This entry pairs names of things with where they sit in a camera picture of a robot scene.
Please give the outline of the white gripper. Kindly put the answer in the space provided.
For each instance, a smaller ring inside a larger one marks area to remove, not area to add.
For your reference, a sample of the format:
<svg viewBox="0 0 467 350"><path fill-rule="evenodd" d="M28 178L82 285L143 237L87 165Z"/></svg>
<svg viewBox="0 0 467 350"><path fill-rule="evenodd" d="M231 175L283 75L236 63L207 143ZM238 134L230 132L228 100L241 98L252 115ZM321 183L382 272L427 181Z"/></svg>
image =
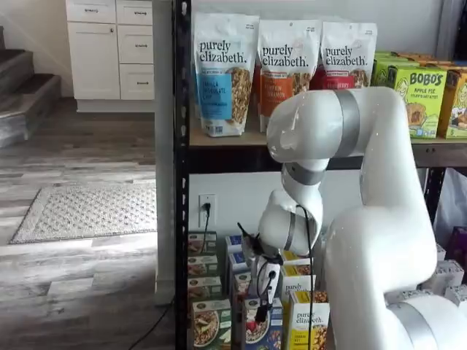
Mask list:
<svg viewBox="0 0 467 350"><path fill-rule="evenodd" d="M279 281L279 272L282 266L282 256L276 254L273 257L256 255L249 259L251 282L249 296L260 299L255 321L263 323L268 319L274 295Z"/></svg>

